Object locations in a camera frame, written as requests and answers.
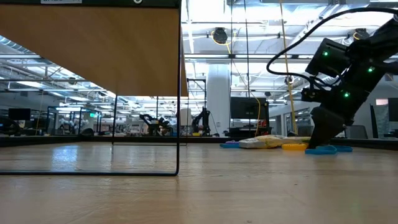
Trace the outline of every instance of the wall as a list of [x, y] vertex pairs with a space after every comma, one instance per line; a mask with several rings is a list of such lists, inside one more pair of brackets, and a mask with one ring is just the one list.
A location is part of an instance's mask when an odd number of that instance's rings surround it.
[[354, 117], [354, 125], [363, 125], [369, 138], [373, 137], [370, 105], [376, 105], [376, 99], [387, 99], [398, 97], [397, 82], [385, 82], [384, 80], [375, 87], [365, 103], [362, 104]]

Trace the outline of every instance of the black cable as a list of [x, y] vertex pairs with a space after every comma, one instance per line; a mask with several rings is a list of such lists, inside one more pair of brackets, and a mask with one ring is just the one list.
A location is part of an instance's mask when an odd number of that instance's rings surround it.
[[214, 121], [213, 113], [211, 111], [209, 111], [209, 113], [211, 115], [211, 119], [213, 120], [213, 124], [214, 124], [214, 128], [216, 129], [216, 133], [219, 134], [218, 131], [217, 131], [216, 121]]
[[302, 74], [298, 74], [298, 73], [290, 73], [290, 72], [275, 72], [273, 70], [270, 69], [270, 66], [272, 65], [272, 63], [274, 63], [275, 60], [277, 60], [280, 56], [282, 56], [283, 54], [285, 54], [286, 52], [292, 50], [293, 48], [295, 48], [296, 46], [298, 46], [298, 44], [301, 44], [307, 37], [309, 37], [314, 31], [316, 31], [320, 26], [322, 26], [324, 23], [342, 16], [344, 14], [347, 13], [355, 13], [355, 12], [385, 12], [385, 13], [391, 13], [391, 14], [398, 14], [398, 10], [395, 9], [388, 9], [388, 8], [378, 8], [378, 7], [366, 7], [366, 8], [357, 8], [357, 9], [349, 9], [343, 12], [339, 12], [336, 13], [332, 16], [327, 17], [326, 19], [320, 21], [317, 25], [315, 25], [310, 31], [308, 31], [300, 40], [298, 40], [296, 43], [290, 45], [289, 47], [287, 47], [286, 49], [284, 49], [283, 51], [279, 52], [277, 55], [275, 55], [274, 57], [272, 57], [268, 64], [267, 64], [267, 71], [271, 74], [274, 75], [291, 75], [291, 76], [297, 76], [297, 77], [301, 77], [306, 79], [308, 82], [314, 84], [315, 86], [317, 86], [318, 88], [320, 88], [321, 90], [325, 90], [324, 88], [322, 88], [321, 85], [319, 85], [319, 83], [311, 80], [309, 77], [302, 75]]

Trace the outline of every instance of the white pillar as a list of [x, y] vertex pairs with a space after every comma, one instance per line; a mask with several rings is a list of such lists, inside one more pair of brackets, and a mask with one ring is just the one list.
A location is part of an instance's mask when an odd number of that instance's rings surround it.
[[211, 134], [216, 134], [216, 130], [220, 137], [224, 137], [223, 131], [229, 131], [229, 89], [231, 88], [231, 72], [230, 65], [210, 65], [207, 77], [207, 109], [214, 117], [209, 117], [209, 126]]

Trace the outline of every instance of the yellow cable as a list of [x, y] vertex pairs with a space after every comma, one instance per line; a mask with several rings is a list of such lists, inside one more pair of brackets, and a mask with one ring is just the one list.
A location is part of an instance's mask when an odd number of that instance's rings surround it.
[[[232, 44], [233, 39], [232, 39], [231, 42], [229, 42], [229, 43], [219, 44], [219, 43], [217, 43], [216, 40], [214, 39], [214, 31], [211, 33], [211, 38], [213, 39], [214, 43], [216, 43], [216, 44], [218, 44], [218, 45], [225, 45], [226, 48], [228, 49], [228, 53], [231, 54], [231, 49], [229, 48], [229, 45]], [[236, 71], [238, 72], [239, 77], [241, 78], [241, 80], [242, 80], [244, 86], [245, 86], [246, 89], [249, 91], [249, 87], [248, 87], [248, 86], [246, 85], [246, 83], [244, 82], [244, 80], [243, 80], [241, 74], [239, 73], [238, 68], [237, 68], [237, 66], [236, 66], [236, 64], [235, 64], [234, 61], [233, 61], [233, 64], [234, 64], [234, 66], [235, 66], [235, 68], [236, 68]], [[261, 113], [261, 103], [260, 103], [260, 100], [257, 99], [257, 97], [254, 96], [254, 94], [253, 94], [252, 92], [250, 92], [250, 94], [251, 94], [251, 95], [257, 100], [257, 102], [259, 103], [259, 112], [258, 112], [258, 116], [257, 116], [257, 128], [256, 128], [256, 134], [254, 135], [254, 136], [256, 137], [256, 136], [258, 135], [258, 132], [259, 132], [259, 121], [260, 121], [260, 113]]]
[[[282, 7], [282, 2], [283, 2], [283, 0], [279, 0], [280, 15], [282, 16], [282, 32], [283, 32], [283, 35], [284, 35], [284, 48], [286, 49], [287, 48], [287, 46], [286, 46], [286, 33], [285, 33], [284, 10], [283, 10], [283, 7]], [[288, 73], [289, 72], [289, 65], [287, 63], [287, 52], [285, 53], [285, 64], [286, 64], [286, 72]], [[287, 79], [287, 84], [289, 86], [290, 105], [292, 106], [293, 129], [294, 129], [294, 132], [297, 134], [298, 131], [297, 131], [297, 123], [296, 123], [296, 116], [295, 116], [295, 112], [294, 112], [293, 94], [292, 94], [293, 86], [292, 86], [292, 84], [290, 84], [289, 78]]]
[[355, 32], [354, 34], [353, 34], [353, 37], [356, 39], [356, 40], [360, 40], [359, 38], [357, 38], [355, 35], [356, 34], [358, 34], [357, 32]]

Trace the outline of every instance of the computer monitor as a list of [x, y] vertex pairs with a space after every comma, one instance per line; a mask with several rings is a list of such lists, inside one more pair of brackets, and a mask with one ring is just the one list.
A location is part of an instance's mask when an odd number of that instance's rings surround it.
[[28, 108], [9, 108], [8, 118], [13, 121], [30, 120], [30, 109]]
[[389, 121], [398, 122], [398, 98], [388, 98]]
[[[265, 98], [258, 98], [260, 101], [260, 119], [267, 119], [268, 101]], [[232, 119], [258, 119], [259, 103], [255, 98], [231, 97], [231, 118]]]

